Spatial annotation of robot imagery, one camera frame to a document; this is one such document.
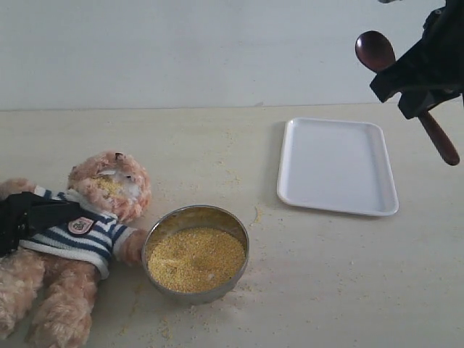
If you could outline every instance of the blue and white striped shirt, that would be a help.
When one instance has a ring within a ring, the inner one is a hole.
[[[20,241],[20,246],[67,259],[89,262],[98,268],[101,279],[108,278],[108,265],[112,256],[118,255],[121,245],[135,228],[117,223],[115,214],[95,210],[74,190],[53,195],[50,190],[37,186],[34,194],[78,202],[82,209],[95,214],[96,221],[83,217],[71,223],[48,228],[30,239]],[[88,232],[79,234],[80,229]]]

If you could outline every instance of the white wall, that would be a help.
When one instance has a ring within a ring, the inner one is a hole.
[[[0,109],[378,102],[356,37],[404,53],[444,0],[0,0]]]

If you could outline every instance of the table surface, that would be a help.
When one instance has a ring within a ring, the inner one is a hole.
[[[434,114],[464,152],[461,103]],[[391,217],[288,207],[276,195],[293,117],[371,121],[384,130],[399,196]],[[114,262],[87,347],[461,347],[464,164],[450,167],[395,105],[0,113],[0,180],[62,189],[103,149],[142,162],[154,182],[150,228],[189,204],[216,204],[249,230],[251,260],[222,301],[179,307],[142,269]],[[21,348],[30,318],[9,339]]]

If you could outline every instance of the metal bowl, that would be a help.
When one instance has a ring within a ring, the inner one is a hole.
[[[237,238],[245,251],[245,261],[234,277],[218,287],[203,292],[183,293],[170,290],[153,279],[148,262],[156,245],[168,236],[187,228],[216,228]],[[186,305],[203,305],[221,297],[232,290],[243,276],[249,259],[249,237],[240,220],[219,207],[192,205],[175,210],[159,220],[150,230],[142,249],[142,264],[154,287],[165,296]]]

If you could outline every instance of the white tray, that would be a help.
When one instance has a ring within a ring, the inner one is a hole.
[[[399,209],[384,133],[372,123],[287,122],[277,193],[319,210],[387,216]]]

